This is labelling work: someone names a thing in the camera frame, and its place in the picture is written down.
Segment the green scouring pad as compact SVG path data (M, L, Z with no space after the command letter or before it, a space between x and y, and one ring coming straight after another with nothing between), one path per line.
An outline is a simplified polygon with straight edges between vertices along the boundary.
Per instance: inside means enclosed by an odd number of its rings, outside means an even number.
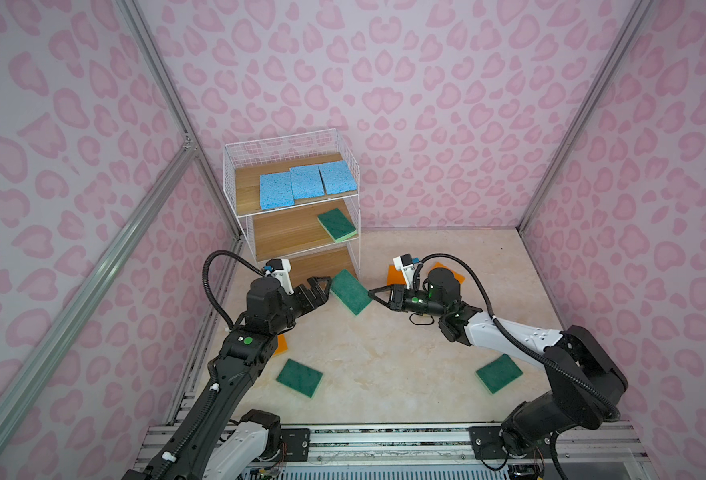
M502 354L476 372L476 377L490 394L496 394L518 378L523 371L507 354Z
M322 378L322 372L293 359L288 359L276 381L305 397L312 398Z
M317 220L335 243L344 242L357 234L354 224L339 208L319 214Z
M371 302L367 289L347 269L332 278L331 291L354 316Z

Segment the blue sponge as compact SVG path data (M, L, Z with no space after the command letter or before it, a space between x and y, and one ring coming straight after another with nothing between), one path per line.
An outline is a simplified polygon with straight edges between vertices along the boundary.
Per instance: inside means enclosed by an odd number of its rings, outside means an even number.
M289 170L292 195L295 201L314 199L326 195L317 165L303 165Z
M318 165L327 195L337 195L357 190L357 182L344 160Z
M295 204L291 174L271 173L260 176L260 208L273 210L291 207Z

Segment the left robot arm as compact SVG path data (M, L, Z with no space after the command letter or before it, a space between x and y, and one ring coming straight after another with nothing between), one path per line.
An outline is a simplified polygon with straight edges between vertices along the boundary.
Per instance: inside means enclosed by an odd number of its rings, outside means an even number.
M176 432L142 471L125 479L236 479L260 458L280 462L280 417L260 410L247 413L223 442L221 435L236 407L255 384L278 345L278 336L329 299L330 277L310 277L288 294L271 276L254 280L246 310L207 365L210 379Z

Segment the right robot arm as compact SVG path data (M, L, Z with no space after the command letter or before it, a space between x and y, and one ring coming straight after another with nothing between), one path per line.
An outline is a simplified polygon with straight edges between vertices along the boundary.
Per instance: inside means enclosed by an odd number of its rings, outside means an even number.
M543 369L549 390L516 406L493 441L512 457L533 452L554 432L595 430L620 418L627 379L583 327L544 329L503 320L464 301L460 282L446 268L431 271L417 289L393 284L368 295L391 311L435 318L450 342L495 350Z

